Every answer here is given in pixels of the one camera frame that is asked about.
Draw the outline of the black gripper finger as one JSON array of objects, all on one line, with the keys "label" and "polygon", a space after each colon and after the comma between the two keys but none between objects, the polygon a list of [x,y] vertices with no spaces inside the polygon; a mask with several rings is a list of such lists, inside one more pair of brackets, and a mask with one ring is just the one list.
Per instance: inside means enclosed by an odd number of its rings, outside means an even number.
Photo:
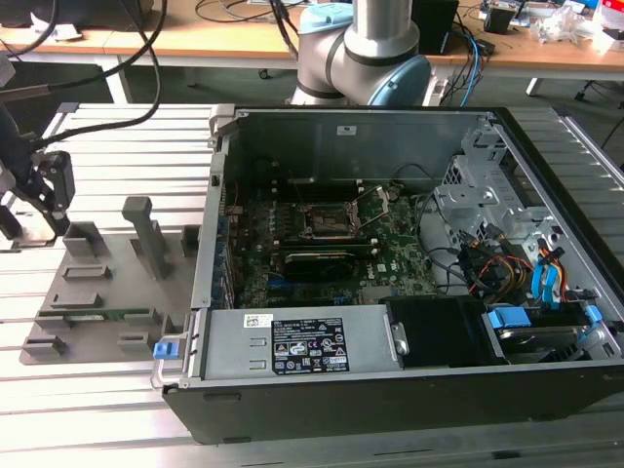
[{"label": "black gripper finger", "polygon": [[0,229],[8,240],[15,240],[22,234],[20,223],[4,205],[0,206]]},{"label": "black gripper finger", "polygon": [[33,164],[29,185],[32,205],[44,217],[54,234],[62,236],[70,224],[66,210],[75,195],[71,157],[65,151],[37,153]]}]

